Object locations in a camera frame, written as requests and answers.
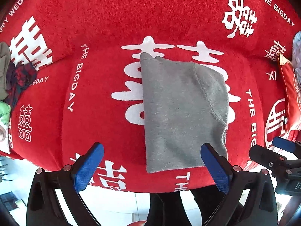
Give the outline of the grey knit sweater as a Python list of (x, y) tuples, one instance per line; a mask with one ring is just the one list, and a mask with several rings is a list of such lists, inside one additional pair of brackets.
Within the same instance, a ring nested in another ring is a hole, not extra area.
[(229, 97), (222, 74), (148, 53), (140, 65), (147, 172), (202, 167), (205, 143), (226, 157)]

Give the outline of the red embroidered cushion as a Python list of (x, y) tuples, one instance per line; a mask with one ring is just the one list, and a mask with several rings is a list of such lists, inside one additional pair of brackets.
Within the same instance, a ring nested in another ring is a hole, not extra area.
[(286, 91), (285, 132), (300, 130), (300, 85), (291, 62), (281, 52), (277, 63)]

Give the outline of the person's black trouser legs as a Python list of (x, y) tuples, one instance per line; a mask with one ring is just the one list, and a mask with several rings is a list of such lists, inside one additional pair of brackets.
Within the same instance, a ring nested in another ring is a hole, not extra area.
[[(221, 203), (224, 193), (216, 185), (192, 189), (191, 193), (201, 213), (201, 223), (204, 224)], [(150, 210), (145, 225), (191, 225), (180, 193), (151, 193)]]

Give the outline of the light blue floral quilt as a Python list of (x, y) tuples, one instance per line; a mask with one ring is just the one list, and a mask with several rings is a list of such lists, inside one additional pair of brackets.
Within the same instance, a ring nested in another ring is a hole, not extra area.
[(292, 43), (292, 65), (294, 69), (300, 68), (301, 59), (301, 31), (297, 32)]

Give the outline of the cartoon print pillow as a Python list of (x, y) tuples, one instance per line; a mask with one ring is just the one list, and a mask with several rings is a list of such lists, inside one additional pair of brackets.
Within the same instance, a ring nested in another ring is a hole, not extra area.
[(9, 121), (11, 107), (5, 102), (0, 103), (0, 145), (1, 152), (10, 154), (9, 147)]

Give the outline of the dark red patterned garment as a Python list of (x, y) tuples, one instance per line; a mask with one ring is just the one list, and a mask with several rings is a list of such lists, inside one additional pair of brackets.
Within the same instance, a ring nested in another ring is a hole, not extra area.
[(11, 107), (11, 111), (15, 109), (22, 92), (27, 90), (36, 78), (37, 70), (35, 70), (32, 63), (17, 63), (17, 65), (13, 62), (9, 63), (6, 74), (6, 92), (8, 96), (4, 99), (4, 102)]

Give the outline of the olive green folded garment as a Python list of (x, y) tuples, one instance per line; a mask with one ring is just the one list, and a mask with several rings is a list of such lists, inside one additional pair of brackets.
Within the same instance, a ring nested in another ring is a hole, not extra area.
[(6, 82), (6, 76), (7, 76), (7, 69), (10, 64), (11, 60), (11, 54), (10, 49), (5, 42), (1, 42), (0, 44), (0, 100), (3, 101), (7, 96), (8, 93), (7, 90), (7, 82)]

